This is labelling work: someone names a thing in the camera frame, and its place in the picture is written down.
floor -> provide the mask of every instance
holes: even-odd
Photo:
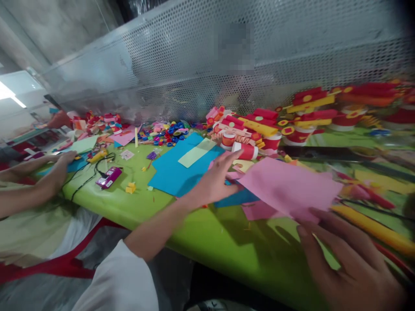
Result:
[[[112,251],[128,230],[104,227],[99,229],[86,249],[77,258],[92,269]],[[189,297],[193,262],[182,255],[163,249],[149,263],[160,311],[181,311]],[[70,311],[89,286],[89,279],[73,279],[38,274],[0,286],[0,310]]]

blue foam sheet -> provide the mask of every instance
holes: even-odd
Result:
[[[189,168],[181,165],[178,160],[189,150],[196,147],[202,140],[203,137],[193,133],[153,161],[153,167],[157,170],[157,173],[148,185],[176,197],[182,197],[188,193],[199,182],[203,174],[208,171],[210,163],[224,153],[222,148],[215,146]],[[237,194],[216,202],[215,206],[219,208],[258,200],[258,197],[244,189]]]

metal panel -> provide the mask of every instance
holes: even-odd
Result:
[[[70,110],[201,120],[307,87],[405,76],[414,37],[386,0],[169,0],[39,76]]]

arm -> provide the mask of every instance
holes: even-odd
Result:
[[[221,155],[215,165],[185,196],[178,199],[153,218],[135,229],[125,240],[127,247],[138,257],[150,261],[164,247],[174,230],[187,215],[205,204],[219,201],[239,191],[237,185],[225,185],[225,175],[240,151],[227,157]]]
[[[56,162],[60,156],[46,155],[38,159],[20,163],[12,168],[0,171],[0,180],[9,182],[18,182],[23,177],[31,174],[33,171],[41,168],[48,162]]]
[[[65,153],[51,171],[33,187],[0,191],[0,218],[38,207],[53,198],[62,188],[68,164],[75,156],[76,152]]]

purple device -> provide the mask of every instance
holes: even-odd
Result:
[[[108,189],[121,173],[122,170],[120,168],[113,166],[105,173],[108,176],[107,178],[101,177],[95,183],[101,187],[101,190]]]

